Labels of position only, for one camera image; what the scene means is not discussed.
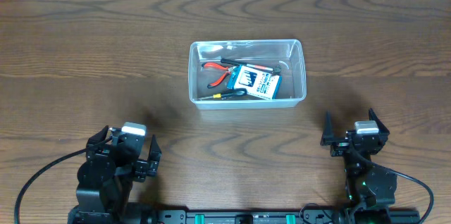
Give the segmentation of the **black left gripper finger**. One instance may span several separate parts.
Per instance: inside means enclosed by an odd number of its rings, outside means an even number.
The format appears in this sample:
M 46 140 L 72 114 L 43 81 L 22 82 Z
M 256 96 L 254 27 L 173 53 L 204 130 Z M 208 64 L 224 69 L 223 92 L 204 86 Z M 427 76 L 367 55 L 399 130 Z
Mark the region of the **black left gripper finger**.
M 152 135 L 152 140 L 149 148 L 149 155 L 147 161 L 149 163 L 158 163 L 161 159 L 162 151 L 156 140 L 156 135 Z
M 91 146 L 94 146 L 95 144 L 103 142 L 106 139 L 108 131 L 109 131 L 109 126 L 108 125 L 104 126 L 98 133 L 96 133 L 95 135 L 91 136 L 87 140 L 86 146 L 87 147 L 91 147 Z

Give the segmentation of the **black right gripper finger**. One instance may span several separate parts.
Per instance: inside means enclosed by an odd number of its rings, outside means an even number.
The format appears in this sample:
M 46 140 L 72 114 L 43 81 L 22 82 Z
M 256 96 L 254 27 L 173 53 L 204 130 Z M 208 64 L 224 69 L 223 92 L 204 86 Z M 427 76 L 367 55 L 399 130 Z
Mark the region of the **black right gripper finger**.
M 376 113 L 372 108 L 369 109 L 369 120 L 373 120 L 378 126 L 379 133 L 382 135 L 389 135 L 390 131 L 388 128 L 381 122 Z
M 324 129 L 322 133 L 322 143 L 331 144 L 334 141 L 334 133 L 330 112 L 326 112 Z

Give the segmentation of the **white and teal box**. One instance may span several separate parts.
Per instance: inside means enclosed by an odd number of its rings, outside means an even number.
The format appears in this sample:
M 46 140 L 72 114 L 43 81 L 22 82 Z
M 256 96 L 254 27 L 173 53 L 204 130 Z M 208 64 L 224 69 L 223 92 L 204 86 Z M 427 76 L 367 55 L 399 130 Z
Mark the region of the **white and teal box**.
M 260 99 L 272 100 L 276 98 L 282 77 L 250 68 L 238 66 L 227 84 L 228 89 L 246 89 L 247 94 Z

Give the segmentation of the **small claw hammer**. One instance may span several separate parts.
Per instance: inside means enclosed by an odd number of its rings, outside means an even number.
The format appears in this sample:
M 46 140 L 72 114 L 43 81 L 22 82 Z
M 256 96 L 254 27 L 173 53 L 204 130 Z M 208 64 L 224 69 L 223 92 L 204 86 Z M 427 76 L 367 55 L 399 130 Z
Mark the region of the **small claw hammer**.
M 242 61 L 230 60 L 230 59 L 226 59 L 226 58 L 222 58 L 221 59 L 221 63 L 227 63 L 227 64 L 234 65 L 234 66 L 247 66 L 249 68 L 262 70 L 262 71 L 265 71 L 267 73 L 271 73 L 273 75 L 279 75 L 281 73 L 281 68 L 279 66 L 267 67 L 267 66 L 261 66 L 261 65 L 255 65 L 255 64 L 251 64 L 251 63 L 246 63 L 246 62 L 242 62 Z

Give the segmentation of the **black yellow screwdriver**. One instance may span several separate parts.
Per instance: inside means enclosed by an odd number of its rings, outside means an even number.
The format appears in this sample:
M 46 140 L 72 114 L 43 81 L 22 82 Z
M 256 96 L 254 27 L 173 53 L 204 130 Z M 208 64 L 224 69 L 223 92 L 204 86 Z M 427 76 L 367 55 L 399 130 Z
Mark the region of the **black yellow screwdriver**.
M 247 95 L 247 90 L 246 89 L 229 89 L 227 91 L 221 92 L 221 93 L 217 93 L 217 94 L 212 94 L 206 97 L 200 97 L 197 100 L 198 101 L 202 101 L 202 100 L 207 100 L 207 99 L 224 99 L 224 98 L 229 98 L 229 97 L 241 97 Z

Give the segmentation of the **red handled pliers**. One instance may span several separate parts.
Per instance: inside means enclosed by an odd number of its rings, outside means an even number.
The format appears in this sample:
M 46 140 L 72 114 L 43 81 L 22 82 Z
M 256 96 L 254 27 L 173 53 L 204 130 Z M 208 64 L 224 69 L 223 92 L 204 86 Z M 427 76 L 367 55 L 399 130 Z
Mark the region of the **red handled pliers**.
M 235 69 L 235 66 L 224 66 L 219 63 L 206 62 L 202 64 L 202 70 L 209 73 L 210 81 L 208 89 L 219 86 Z

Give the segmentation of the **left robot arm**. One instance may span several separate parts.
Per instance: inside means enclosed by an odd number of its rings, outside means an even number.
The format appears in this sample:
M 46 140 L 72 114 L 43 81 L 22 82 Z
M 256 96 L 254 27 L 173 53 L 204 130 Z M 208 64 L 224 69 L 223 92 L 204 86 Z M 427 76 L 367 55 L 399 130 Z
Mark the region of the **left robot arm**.
M 144 182 L 157 174 L 161 149 L 155 136 L 149 155 L 140 154 L 146 138 L 145 125 L 126 122 L 120 128 L 104 127 L 86 144 L 86 161 L 77 173 L 78 205 L 69 223 L 157 223 L 150 206 L 128 201 L 134 182 Z

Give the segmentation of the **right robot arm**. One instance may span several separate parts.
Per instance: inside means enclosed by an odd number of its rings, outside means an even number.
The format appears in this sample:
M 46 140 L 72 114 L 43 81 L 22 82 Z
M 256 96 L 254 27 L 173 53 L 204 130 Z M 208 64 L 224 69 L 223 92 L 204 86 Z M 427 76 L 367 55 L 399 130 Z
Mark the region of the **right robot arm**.
M 397 176 L 371 162 L 388 141 L 390 131 L 372 109 L 369 119 L 357 121 L 344 137 L 334 134 L 331 114 L 326 113 L 320 145 L 330 147 L 332 157 L 345 164 L 345 191 L 349 203 L 332 214 L 333 223 L 389 223 L 388 207 L 395 203 Z

